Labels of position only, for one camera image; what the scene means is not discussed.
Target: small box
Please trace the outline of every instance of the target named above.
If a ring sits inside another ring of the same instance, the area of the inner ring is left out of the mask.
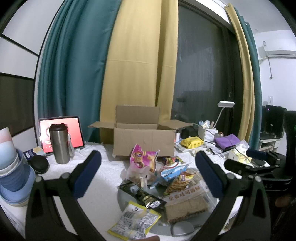
[[[37,155],[46,156],[46,153],[43,151],[43,149],[41,147],[37,146],[33,149],[24,151],[24,155],[25,155],[27,161],[29,161],[32,159],[33,156],[37,156]]]
[[[158,122],[159,107],[116,106],[116,122],[97,121],[89,127],[114,129],[113,155],[130,156],[136,144],[145,151],[160,150],[158,156],[174,155],[176,130],[191,124],[169,120]]]

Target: purple towel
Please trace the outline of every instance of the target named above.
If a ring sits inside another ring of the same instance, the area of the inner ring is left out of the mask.
[[[230,134],[225,137],[217,137],[214,139],[214,141],[223,150],[229,146],[236,145],[240,142],[240,140],[233,134]]]

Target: snack bag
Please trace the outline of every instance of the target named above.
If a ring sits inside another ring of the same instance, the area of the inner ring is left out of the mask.
[[[150,167],[150,171],[154,173],[155,171],[155,160],[157,158],[158,151],[143,151],[142,148],[136,144],[131,153],[130,161],[134,162],[138,168],[143,168],[146,166]]]
[[[193,176],[185,190],[173,192],[163,200],[167,202],[165,212],[171,224],[205,211],[211,213],[217,205],[199,172]]]
[[[127,170],[126,179],[132,181],[139,187],[147,190],[148,184],[156,180],[154,175],[158,151],[143,151],[137,144],[135,145],[130,158],[130,166]]]
[[[150,189],[156,187],[158,183],[168,186],[175,177],[186,171],[189,166],[178,156],[164,157],[163,160],[164,166],[157,172],[157,180],[151,185]]]
[[[144,239],[161,214],[130,201],[120,220],[107,232],[123,240]]]
[[[199,137],[189,137],[182,140],[180,144],[185,146],[187,149],[192,149],[201,146],[203,143],[203,140]]]
[[[170,193],[186,189],[186,187],[190,183],[190,180],[194,177],[196,172],[196,168],[187,168],[185,172],[182,172],[173,180],[173,182],[167,187],[163,195],[167,196]]]
[[[149,194],[132,182],[119,185],[119,188],[134,197],[140,204],[144,205],[148,209],[157,210],[166,204],[166,202],[162,199]]]

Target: computer monitor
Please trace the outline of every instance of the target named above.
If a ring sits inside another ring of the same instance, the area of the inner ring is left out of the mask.
[[[49,128],[51,124],[64,123],[68,126],[68,133],[71,134],[71,142],[74,148],[84,147],[84,140],[80,128],[78,116],[54,117],[39,119],[39,138],[45,153],[52,153]]]
[[[278,138],[284,136],[284,113],[287,110],[281,106],[266,105],[266,132],[275,134]]]
[[[266,132],[266,107],[262,106],[261,132]]]

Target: yellow curtain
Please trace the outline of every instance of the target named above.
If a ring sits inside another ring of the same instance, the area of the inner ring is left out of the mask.
[[[116,105],[159,106],[170,119],[177,61],[178,0],[123,0],[110,41],[100,121],[114,122]],[[101,141],[113,132],[101,129]]]
[[[254,80],[251,59],[247,40],[233,5],[229,3],[228,6],[225,7],[225,10],[231,20],[237,36],[244,82],[242,119],[238,138],[240,140],[245,139],[248,142],[253,127],[255,111]]]

